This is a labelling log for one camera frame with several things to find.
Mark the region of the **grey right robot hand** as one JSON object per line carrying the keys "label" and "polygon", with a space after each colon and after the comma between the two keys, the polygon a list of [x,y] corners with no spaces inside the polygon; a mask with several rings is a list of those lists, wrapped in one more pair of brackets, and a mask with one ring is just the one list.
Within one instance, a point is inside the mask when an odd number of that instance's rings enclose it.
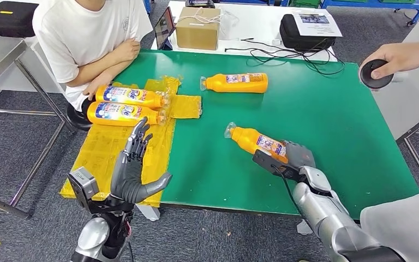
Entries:
{"label": "grey right robot hand", "polygon": [[287,164],[290,167],[299,169],[302,166],[310,166],[316,168],[314,156],[308,148],[292,141],[283,140],[282,143],[286,148]]}

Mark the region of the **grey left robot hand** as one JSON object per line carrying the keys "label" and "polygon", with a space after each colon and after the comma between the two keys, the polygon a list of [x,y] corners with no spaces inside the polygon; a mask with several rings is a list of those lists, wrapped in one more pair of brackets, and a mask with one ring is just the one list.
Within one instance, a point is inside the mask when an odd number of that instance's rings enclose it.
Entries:
{"label": "grey left robot hand", "polygon": [[141,179],[143,158],[153,134],[146,134],[150,128],[148,118],[143,117],[134,126],[124,149],[119,153],[112,173],[110,195],[130,204],[137,204],[161,192],[172,179],[165,172],[155,181],[143,184]]}

